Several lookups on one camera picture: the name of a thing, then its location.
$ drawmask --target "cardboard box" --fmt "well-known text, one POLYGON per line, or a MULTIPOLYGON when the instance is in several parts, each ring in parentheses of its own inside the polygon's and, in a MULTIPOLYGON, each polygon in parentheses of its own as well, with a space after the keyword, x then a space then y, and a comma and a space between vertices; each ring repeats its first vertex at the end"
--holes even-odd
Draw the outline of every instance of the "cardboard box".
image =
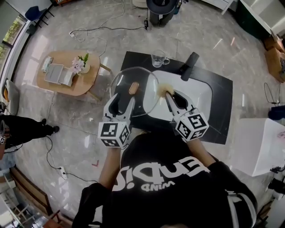
POLYGON ((276 48, 272 48, 265 53, 265 58, 269 73, 280 82, 285 82, 285 73, 280 75, 282 66, 280 59, 285 59, 285 54, 280 53, 276 48))
POLYGON ((282 40, 278 37, 269 37, 264 40, 264 46, 267 51, 272 48, 276 48, 279 52, 285 53, 285 48, 282 44, 282 40))

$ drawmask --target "faucet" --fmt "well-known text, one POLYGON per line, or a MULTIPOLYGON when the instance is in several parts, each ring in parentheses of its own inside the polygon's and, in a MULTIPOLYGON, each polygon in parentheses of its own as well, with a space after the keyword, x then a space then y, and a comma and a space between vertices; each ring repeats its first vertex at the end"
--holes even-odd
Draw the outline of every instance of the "faucet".
POLYGON ((188 81, 192 70, 194 68, 195 63, 199 59, 199 55, 196 52, 192 52, 192 54, 189 56, 187 61, 182 65, 180 68, 181 71, 181 79, 183 81, 188 81))

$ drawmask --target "white sink basin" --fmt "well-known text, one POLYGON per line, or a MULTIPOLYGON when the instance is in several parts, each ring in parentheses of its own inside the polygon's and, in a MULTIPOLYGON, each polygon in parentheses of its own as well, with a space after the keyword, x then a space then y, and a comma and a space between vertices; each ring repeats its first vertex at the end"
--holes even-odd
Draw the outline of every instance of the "white sink basin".
MULTIPOLYGON (((195 79, 189 78, 188 81, 181 80, 181 76, 168 73, 161 70, 153 72, 158 78, 159 83, 168 83, 173 86, 175 90, 181 91, 186 94, 194 103, 194 106, 203 112, 206 119, 209 119, 212 102, 212 90, 211 87, 205 83, 195 79)), ((154 91, 153 91, 153 79, 147 81, 147 87, 145 97, 143 100, 144 110, 151 110, 153 108, 154 91)), ((163 119, 172 121, 173 115, 167 107, 166 100, 160 98, 155 108, 148 114, 149 116, 157 119, 163 119)))

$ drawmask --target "grey floor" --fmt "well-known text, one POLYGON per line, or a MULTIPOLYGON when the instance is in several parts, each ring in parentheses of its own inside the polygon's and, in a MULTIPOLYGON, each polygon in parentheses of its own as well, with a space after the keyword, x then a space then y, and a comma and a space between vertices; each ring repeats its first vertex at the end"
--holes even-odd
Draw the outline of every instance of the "grey floor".
MULTIPOLYGON (((125 3, 123 16, 110 20, 105 26, 136 28, 143 26, 145 9, 131 9, 125 3)), ((221 11, 203 3, 192 1, 183 4, 178 15, 165 28, 130 30, 102 29, 95 33, 82 34, 84 42, 69 36, 69 32, 79 27, 96 28, 107 19, 122 14, 122 4, 112 0, 82 0, 56 7, 51 10, 55 17, 42 24, 31 37, 18 65, 15 83, 20 89, 19 116, 40 121, 48 117, 51 125, 58 125, 60 132, 53 135, 53 156, 55 166, 64 166, 67 172, 84 179, 97 180, 106 155, 106 149, 97 140, 98 122, 102 118, 103 105, 107 99, 107 84, 111 76, 100 72, 93 90, 105 93, 102 102, 97 103, 89 96, 71 97, 53 94, 37 87, 36 75, 41 61, 54 50, 86 49, 90 53, 101 54, 103 64, 114 74, 120 71, 126 51, 151 53, 163 50, 169 58, 185 61, 193 52, 200 55, 197 66, 218 73, 233 80, 232 115, 226 145, 205 143, 207 150, 221 161, 229 164, 233 153, 234 130, 242 117, 266 117, 270 104, 267 103, 263 83, 267 82, 274 97, 278 83, 270 76, 264 57, 262 43, 246 33, 235 22, 230 12, 224 16, 221 11), (241 106, 242 94, 245 107, 241 106)), ((284 86, 281 93, 285 95, 284 86)), ((16 164, 49 197, 53 210, 74 217, 79 206, 81 191, 90 183, 70 176, 64 181, 46 161, 44 139, 32 140, 16 153, 16 164)), ((272 192, 265 192, 272 174, 249 177, 237 170, 236 175, 248 185, 258 199, 259 207, 272 192)))

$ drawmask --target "black countertop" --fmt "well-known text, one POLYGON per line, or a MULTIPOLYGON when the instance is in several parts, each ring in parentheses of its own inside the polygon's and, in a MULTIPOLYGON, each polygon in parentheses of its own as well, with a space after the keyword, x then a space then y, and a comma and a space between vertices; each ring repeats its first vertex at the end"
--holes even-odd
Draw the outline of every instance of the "black countertop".
MULTIPOLYGON (((151 72, 161 70, 181 75, 180 67, 182 65, 182 62, 171 59, 168 65, 162 65, 160 68, 155 68, 152 65, 151 56, 149 54, 126 52, 121 70, 140 66, 151 72)), ((139 82, 140 86, 146 86, 146 81, 141 81, 141 79, 145 77, 140 77, 139 75, 135 77, 137 77, 135 81, 139 82)), ((190 78, 205 82, 212 89, 212 104, 208 120, 210 127, 201 140, 225 144, 232 111, 232 81, 199 67, 194 67, 190 78)), ((120 93, 123 93, 124 96, 124 99, 121 99, 123 102, 119 103, 119 109, 122 110, 126 109, 130 99, 130 96, 128 96, 126 91, 128 91, 128 89, 124 90, 124 92, 120 89, 120 93)), ((143 106, 143 96, 144 95, 142 94, 141 99, 136 99, 135 109, 138 109, 139 106, 140 108, 143 106)), ((149 131, 173 130, 168 121, 153 118, 149 115, 131 118, 131 124, 135 128, 149 131)))

